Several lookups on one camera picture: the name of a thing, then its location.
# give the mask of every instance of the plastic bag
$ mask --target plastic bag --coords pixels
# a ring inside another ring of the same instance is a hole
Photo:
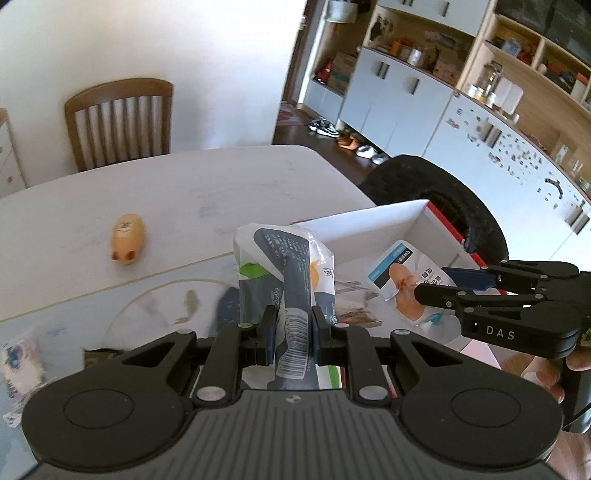
[[[388,304],[393,304],[389,328],[400,328],[401,322],[408,322],[406,328],[444,345],[461,335],[462,326],[453,311],[421,305],[415,299],[414,290],[420,283],[447,286],[455,286],[455,283],[408,242],[395,242],[366,268],[366,283],[389,301]]]
[[[327,321],[336,323],[335,259],[330,250],[299,226],[250,224],[237,230],[234,253],[241,322],[260,322],[269,304],[279,309],[275,379],[267,387],[338,388],[336,368],[331,372],[331,367],[316,367],[311,353],[311,307],[318,305]]]
[[[21,412],[35,391],[47,383],[46,370],[37,348],[37,339],[32,330],[14,338],[2,347],[0,368],[4,375],[8,397],[13,409],[2,418],[9,427],[20,424]]]

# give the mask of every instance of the wooden chair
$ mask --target wooden chair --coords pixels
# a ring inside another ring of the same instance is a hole
[[[74,95],[65,112],[78,170],[170,153],[172,100],[172,83],[148,78],[103,83]]]

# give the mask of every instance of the white drawer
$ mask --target white drawer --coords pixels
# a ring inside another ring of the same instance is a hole
[[[4,122],[3,126],[0,127],[0,168],[4,165],[11,150],[12,144],[8,135],[8,122]]]
[[[0,169],[0,198],[12,195],[24,188],[21,173],[18,169],[17,159],[10,152],[6,162]]]

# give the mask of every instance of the metal bucket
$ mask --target metal bucket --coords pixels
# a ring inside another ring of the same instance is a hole
[[[357,4],[348,1],[329,0],[326,21],[332,23],[355,23]]]

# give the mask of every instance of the human hand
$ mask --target human hand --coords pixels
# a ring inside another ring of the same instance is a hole
[[[591,369],[591,348],[578,347],[566,358],[566,365],[575,372]],[[544,387],[557,401],[564,400],[564,390],[558,383],[560,371],[549,360],[535,357],[521,374],[523,378]]]

